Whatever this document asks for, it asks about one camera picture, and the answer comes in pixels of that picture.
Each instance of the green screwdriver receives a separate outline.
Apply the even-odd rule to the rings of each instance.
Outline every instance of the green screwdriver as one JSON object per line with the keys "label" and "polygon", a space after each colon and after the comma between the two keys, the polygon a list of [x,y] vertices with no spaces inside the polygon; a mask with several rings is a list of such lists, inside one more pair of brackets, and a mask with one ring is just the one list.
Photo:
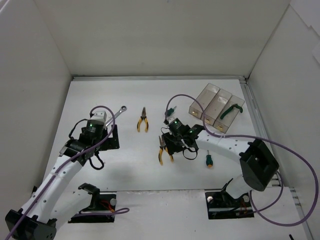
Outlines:
{"label": "green screwdriver", "polygon": [[214,165],[214,162],[212,161],[212,157],[209,153],[209,150],[207,150],[207,151],[208,151],[208,155],[205,157],[205,159],[206,159],[205,164],[208,168],[211,168]]}

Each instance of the pliers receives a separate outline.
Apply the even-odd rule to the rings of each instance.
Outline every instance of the pliers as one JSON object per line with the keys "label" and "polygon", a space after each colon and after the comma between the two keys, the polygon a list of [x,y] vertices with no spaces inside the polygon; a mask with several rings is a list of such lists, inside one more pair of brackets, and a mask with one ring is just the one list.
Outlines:
{"label": "pliers", "polygon": [[[159,150],[159,163],[161,164],[161,166],[164,165],[164,163],[162,162],[162,153],[165,150],[168,153],[168,148],[166,147],[165,141],[164,141],[164,137],[163,136],[159,136],[159,142],[160,142],[160,150]],[[170,155],[170,160],[173,163],[174,162],[174,157],[172,155]]]}
{"label": "pliers", "polygon": [[142,110],[142,113],[141,113],[141,117],[140,117],[140,119],[138,121],[138,124],[136,125],[136,129],[137,129],[138,133],[140,133],[140,125],[141,125],[143,120],[145,122],[145,130],[144,131],[147,133],[148,129],[149,129],[149,123],[148,123],[148,119],[147,119],[146,107],[145,106],[143,107],[143,110]]}

